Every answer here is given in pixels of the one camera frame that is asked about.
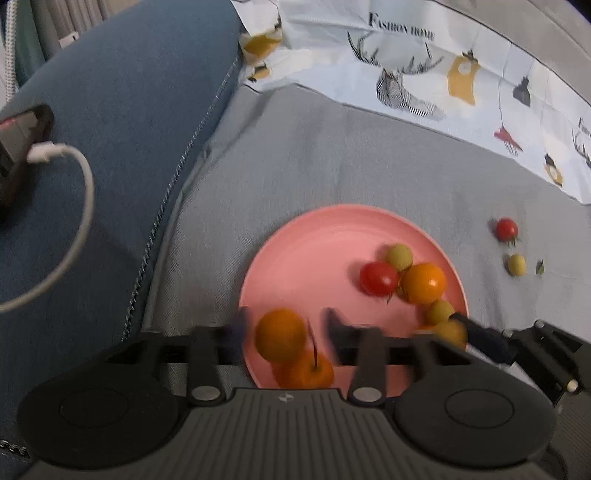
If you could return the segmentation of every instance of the red cherry tomato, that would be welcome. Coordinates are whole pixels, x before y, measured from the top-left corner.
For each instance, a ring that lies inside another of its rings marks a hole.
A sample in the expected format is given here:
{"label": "red cherry tomato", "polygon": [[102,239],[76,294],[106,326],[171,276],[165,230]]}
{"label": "red cherry tomato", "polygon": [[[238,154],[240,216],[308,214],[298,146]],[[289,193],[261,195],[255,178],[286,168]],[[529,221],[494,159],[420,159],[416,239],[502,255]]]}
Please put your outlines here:
{"label": "red cherry tomato", "polygon": [[387,297],[398,288],[398,272],[386,262],[370,262],[359,273],[361,288],[372,297]]}
{"label": "red cherry tomato", "polygon": [[510,218],[502,218],[496,223],[496,237],[501,242],[515,242],[519,235],[517,224]]}

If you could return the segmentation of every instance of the pink plate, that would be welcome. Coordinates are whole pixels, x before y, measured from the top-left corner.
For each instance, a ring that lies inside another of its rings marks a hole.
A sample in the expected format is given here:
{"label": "pink plate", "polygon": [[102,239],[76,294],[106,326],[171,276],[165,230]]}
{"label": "pink plate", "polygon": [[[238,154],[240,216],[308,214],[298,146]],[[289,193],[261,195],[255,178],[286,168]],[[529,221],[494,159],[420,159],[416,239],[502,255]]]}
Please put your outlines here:
{"label": "pink plate", "polygon": [[[286,307],[310,321],[321,352],[335,360],[324,336],[322,311],[335,308],[346,323],[379,326],[387,335],[407,337],[421,325],[423,308],[394,296],[369,297],[359,291],[361,266],[381,260],[385,249],[403,243],[414,262],[433,262],[447,279],[444,299],[467,314],[466,295],[457,272],[441,248],[416,225],[392,212],[364,205],[335,205],[305,213],[276,231],[257,253],[248,270],[240,305],[251,309],[245,342],[246,366],[261,388],[278,388],[271,364],[256,351],[252,332],[269,310]],[[354,367],[335,364],[334,387],[343,395]],[[388,367],[388,396],[400,395],[407,385],[404,367]]]}

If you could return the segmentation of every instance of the tomato stem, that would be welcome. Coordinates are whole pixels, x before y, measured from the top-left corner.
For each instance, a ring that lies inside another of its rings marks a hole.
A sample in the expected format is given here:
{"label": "tomato stem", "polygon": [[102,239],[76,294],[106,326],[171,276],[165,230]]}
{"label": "tomato stem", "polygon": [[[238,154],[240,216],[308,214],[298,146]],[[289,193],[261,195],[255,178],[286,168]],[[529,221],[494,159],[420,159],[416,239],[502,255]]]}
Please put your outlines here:
{"label": "tomato stem", "polygon": [[312,348],[314,349],[314,370],[318,370],[318,347],[316,346],[316,338],[314,338],[314,332],[312,332],[312,325],[308,320],[308,333],[312,339]]}

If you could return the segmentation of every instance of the white cable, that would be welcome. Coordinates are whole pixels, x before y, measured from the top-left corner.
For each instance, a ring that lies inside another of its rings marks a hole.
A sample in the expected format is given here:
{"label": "white cable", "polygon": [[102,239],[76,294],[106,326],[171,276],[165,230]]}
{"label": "white cable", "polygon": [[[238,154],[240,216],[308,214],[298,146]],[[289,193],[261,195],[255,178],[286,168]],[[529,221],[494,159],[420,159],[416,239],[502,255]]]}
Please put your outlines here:
{"label": "white cable", "polygon": [[31,300],[37,298],[39,295],[49,290],[60,278],[62,278],[64,273],[66,273],[66,271],[75,262],[78,254],[84,246],[84,243],[86,242],[86,238],[88,237],[88,230],[90,229],[92,214],[95,208],[95,184],[92,179],[92,172],[86,157],[80,152],[80,150],[69,145],[45,142],[33,145],[27,155],[27,162],[48,163],[50,161],[50,157],[61,157],[63,155],[73,156],[80,164],[80,168],[82,168],[82,174],[84,175],[84,186],[86,191],[84,195],[82,220],[80,221],[78,232],[74,237],[74,241],[72,242],[70,249],[61,260],[59,265],[55,268],[55,270],[51,272],[45,278],[45,280],[37,284],[25,294],[0,304],[0,314],[22,307],[23,305],[29,303]]}
{"label": "white cable", "polygon": [[6,74],[6,103],[10,102],[17,89],[15,51],[17,45],[17,9],[18,0],[10,0],[6,8],[6,34],[4,72]]}

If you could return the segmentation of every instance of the deer illustration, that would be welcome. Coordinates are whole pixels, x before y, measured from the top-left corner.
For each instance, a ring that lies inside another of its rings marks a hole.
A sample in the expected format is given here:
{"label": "deer illustration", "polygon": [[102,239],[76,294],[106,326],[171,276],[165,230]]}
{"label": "deer illustration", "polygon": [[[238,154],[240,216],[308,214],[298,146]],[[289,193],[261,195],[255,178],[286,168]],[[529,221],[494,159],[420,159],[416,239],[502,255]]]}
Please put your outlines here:
{"label": "deer illustration", "polygon": [[[363,35],[357,41],[356,45],[353,44],[353,40],[351,39],[351,35],[349,33],[347,33],[347,38],[349,39],[349,45],[351,45],[351,49],[358,60],[376,67],[382,67],[377,60],[379,47],[374,50],[371,56],[368,56],[368,52],[364,49],[365,39],[368,38],[372,33],[373,32]],[[382,73],[379,76],[378,83],[376,84],[376,94],[378,100],[383,105],[389,106],[390,108],[410,112],[411,114],[420,117],[441,120],[445,116],[443,110],[441,110],[434,103],[416,98],[412,93],[404,88],[402,84],[403,75],[420,75],[422,73],[426,73],[429,70],[433,70],[443,60],[443,56],[441,56],[438,60],[433,61],[433,57],[431,56],[431,52],[429,51],[427,43],[425,43],[425,48],[427,49],[427,58],[424,62],[419,63],[416,66],[413,55],[408,62],[408,65],[406,67],[397,68],[396,72],[382,67]]]}
{"label": "deer illustration", "polygon": [[574,149],[577,151],[577,153],[579,155],[581,155],[581,157],[583,157],[585,159],[585,163],[587,164],[587,166],[589,168],[591,168],[591,158],[589,158],[589,154],[585,150],[584,143],[582,143],[582,142],[579,143],[577,141],[579,139],[579,135],[580,134],[581,134],[580,131],[575,134],[574,133],[574,130],[573,130],[573,144],[574,144]]}

